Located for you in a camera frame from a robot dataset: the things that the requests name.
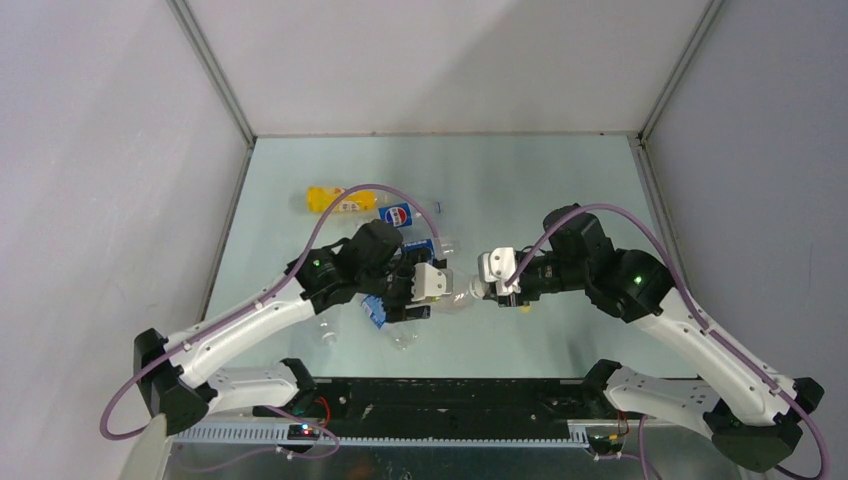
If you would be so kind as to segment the aluminium corner post right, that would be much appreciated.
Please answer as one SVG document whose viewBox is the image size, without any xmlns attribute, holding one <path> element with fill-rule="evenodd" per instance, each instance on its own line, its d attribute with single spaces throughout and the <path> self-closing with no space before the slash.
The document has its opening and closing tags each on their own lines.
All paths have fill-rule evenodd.
<svg viewBox="0 0 848 480">
<path fill-rule="evenodd" d="M 656 130 L 674 94 L 724 10 L 725 4 L 725 0 L 709 0 L 706 3 L 639 130 L 639 139 L 643 144 L 647 143 Z"/>
</svg>

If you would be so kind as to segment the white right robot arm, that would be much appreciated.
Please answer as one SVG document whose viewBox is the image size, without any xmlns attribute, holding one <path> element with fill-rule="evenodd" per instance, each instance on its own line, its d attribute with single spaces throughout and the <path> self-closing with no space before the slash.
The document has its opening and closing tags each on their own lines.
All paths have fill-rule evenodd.
<svg viewBox="0 0 848 480">
<path fill-rule="evenodd" d="M 782 471 L 824 390 L 815 380 L 780 374 L 753 355 L 693 299 L 662 250 L 616 247 L 597 206 L 549 213 L 542 237 L 527 249 L 499 247 L 479 256 L 477 296 L 524 307 L 545 294 L 580 291 L 601 312 L 654 337 L 695 372 L 666 380 L 599 360 L 583 378 L 585 411 L 653 417 L 707 438 L 752 472 Z"/>
</svg>

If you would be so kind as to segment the clear bottle without label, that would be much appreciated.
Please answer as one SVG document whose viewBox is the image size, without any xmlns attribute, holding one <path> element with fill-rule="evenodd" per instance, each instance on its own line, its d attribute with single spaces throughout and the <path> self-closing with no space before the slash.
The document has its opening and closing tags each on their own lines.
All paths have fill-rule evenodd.
<svg viewBox="0 0 848 480">
<path fill-rule="evenodd" d="M 456 314 L 467 310 L 478 300 L 483 300 L 484 298 L 475 299 L 469 294 L 469 280 L 473 276 L 477 275 L 469 275 L 460 271 L 455 271 L 453 275 L 453 292 L 431 302 L 431 314 Z"/>
</svg>

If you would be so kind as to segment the clear Pepsi label bottle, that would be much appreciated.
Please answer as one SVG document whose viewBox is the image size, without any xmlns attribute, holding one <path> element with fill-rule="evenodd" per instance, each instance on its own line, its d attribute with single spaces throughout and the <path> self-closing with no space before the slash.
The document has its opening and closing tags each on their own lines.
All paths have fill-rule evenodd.
<svg viewBox="0 0 848 480">
<path fill-rule="evenodd" d="M 425 216 L 429 216 L 434 223 L 438 217 L 445 213 L 444 202 L 434 199 L 419 198 L 415 202 L 416 207 L 409 201 L 393 201 L 379 206 L 376 210 L 376 219 L 392 225 L 404 233 L 412 232 L 413 229 L 429 230 L 429 224 Z"/>
</svg>

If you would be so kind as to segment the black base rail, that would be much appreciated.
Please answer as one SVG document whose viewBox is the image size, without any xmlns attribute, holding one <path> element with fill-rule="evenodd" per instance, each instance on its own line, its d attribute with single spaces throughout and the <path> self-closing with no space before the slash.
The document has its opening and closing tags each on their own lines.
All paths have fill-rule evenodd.
<svg viewBox="0 0 848 480">
<path fill-rule="evenodd" d="M 557 378 L 324 377 L 282 409 L 327 420 L 336 435 L 404 438 L 551 439 L 578 420 L 619 417 L 580 381 Z"/>
</svg>

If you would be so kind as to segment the aluminium corner post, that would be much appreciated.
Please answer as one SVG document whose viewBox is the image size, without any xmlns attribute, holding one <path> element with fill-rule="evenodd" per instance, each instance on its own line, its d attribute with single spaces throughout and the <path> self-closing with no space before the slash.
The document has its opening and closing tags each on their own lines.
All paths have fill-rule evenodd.
<svg viewBox="0 0 848 480">
<path fill-rule="evenodd" d="M 706 3 L 639 130 L 639 139 L 643 144 L 647 143 L 656 130 L 674 94 L 724 10 L 725 4 L 725 0 L 709 0 Z"/>
<path fill-rule="evenodd" d="M 232 87 L 223 66 L 219 62 L 194 9 L 186 0 L 167 0 L 176 21 L 180 25 L 188 44 L 194 51 L 200 66 L 206 73 L 213 89 L 221 100 L 248 149 L 255 146 L 257 134 L 251 127 L 247 115 Z"/>
</svg>

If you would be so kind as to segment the yellow label bottle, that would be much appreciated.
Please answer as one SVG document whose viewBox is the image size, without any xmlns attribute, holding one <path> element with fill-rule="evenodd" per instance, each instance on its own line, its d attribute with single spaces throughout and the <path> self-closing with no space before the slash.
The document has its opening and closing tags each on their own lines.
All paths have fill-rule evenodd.
<svg viewBox="0 0 848 480">
<path fill-rule="evenodd" d="M 312 213 L 323 213 L 345 191 L 346 189 L 341 187 L 310 186 L 306 190 L 307 209 Z M 332 209 L 332 212 L 359 213 L 374 210 L 377 207 L 377 194 L 369 190 L 362 190 L 346 196 Z"/>
</svg>

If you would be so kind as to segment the aluminium corner post left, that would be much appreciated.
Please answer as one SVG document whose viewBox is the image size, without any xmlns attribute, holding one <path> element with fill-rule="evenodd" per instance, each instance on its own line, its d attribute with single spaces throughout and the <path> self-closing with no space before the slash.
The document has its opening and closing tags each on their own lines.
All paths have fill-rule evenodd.
<svg viewBox="0 0 848 480">
<path fill-rule="evenodd" d="M 255 146 L 257 134 L 251 127 L 247 115 L 232 87 L 223 66 L 219 62 L 194 9 L 186 0 L 167 0 L 176 21 L 180 25 L 188 44 L 194 51 L 200 66 L 206 73 L 213 89 L 221 100 L 248 149 Z"/>
</svg>

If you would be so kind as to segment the white bottle cap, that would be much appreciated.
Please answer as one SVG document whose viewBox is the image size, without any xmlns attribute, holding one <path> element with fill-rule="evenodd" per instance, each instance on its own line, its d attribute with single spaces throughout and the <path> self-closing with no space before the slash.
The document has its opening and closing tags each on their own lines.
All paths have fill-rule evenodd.
<svg viewBox="0 0 848 480">
<path fill-rule="evenodd" d="M 483 299 L 487 294 L 487 285 L 478 276 L 473 276 L 469 280 L 468 291 L 475 299 Z"/>
</svg>

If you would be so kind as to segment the clear bottle blue label middle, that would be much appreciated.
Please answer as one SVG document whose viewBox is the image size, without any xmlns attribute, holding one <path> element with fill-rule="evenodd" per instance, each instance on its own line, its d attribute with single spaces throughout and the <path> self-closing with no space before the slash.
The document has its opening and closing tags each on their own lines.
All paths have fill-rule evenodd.
<svg viewBox="0 0 848 480">
<path fill-rule="evenodd" d="M 405 241 L 401 246 L 402 252 L 416 249 L 428 250 L 431 260 L 444 260 L 458 253 L 460 242 L 453 237 L 430 237 Z"/>
</svg>

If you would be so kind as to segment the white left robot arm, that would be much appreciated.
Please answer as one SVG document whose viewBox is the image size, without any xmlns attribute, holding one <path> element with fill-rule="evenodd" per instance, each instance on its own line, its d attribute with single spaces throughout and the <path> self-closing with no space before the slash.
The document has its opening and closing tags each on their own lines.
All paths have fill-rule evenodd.
<svg viewBox="0 0 848 480">
<path fill-rule="evenodd" d="M 260 341 L 357 296 L 381 301 L 390 323 L 425 319 L 447 285 L 447 260 L 434 248 L 403 246 L 397 228 L 373 220 L 350 238 L 314 248 L 290 262 L 283 282 L 217 322 L 163 335 L 150 328 L 134 339 L 136 384 L 151 416 L 176 435 L 205 417 L 246 407 L 282 407 L 304 416 L 316 386 L 299 359 L 265 367 L 228 362 Z"/>
</svg>

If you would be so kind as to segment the clear bottle blue label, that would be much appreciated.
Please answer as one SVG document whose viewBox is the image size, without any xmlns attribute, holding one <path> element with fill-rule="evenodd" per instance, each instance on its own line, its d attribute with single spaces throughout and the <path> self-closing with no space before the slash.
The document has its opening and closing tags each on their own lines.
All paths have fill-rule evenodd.
<svg viewBox="0 0 848 480">
<path fill-rule="evenodd" d="M 389 322 L 389 310 L 381 298 L 366 295 L 360 306 L 373 326 L 398 350 L 407 350 L 418 340 L 418 329 L 412 322 Z"/>
<path fill-rule="evenodd" d="M 428 250 L 431 260 L 444 260 L 458 253 L 460 242 L 453 237 L 430 237 L 405 241 L 401 246 L 402 252 L 416 249 Z"/>
</svg>

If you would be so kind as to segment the clear bottle blue label front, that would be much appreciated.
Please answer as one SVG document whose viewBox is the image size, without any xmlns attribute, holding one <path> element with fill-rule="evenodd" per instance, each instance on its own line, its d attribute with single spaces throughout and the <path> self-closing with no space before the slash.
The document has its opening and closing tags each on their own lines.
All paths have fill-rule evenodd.
<svg viewBox="0 0 848 480">
<path fill-rule="evenodd" d="M 412 322 L 389 322 L 389 310 L 381 298 L 366 295 L 360 306 L 373 326 L 398 350 L 407 350 L 418 340 L 418 329 Z"/>
</svg>

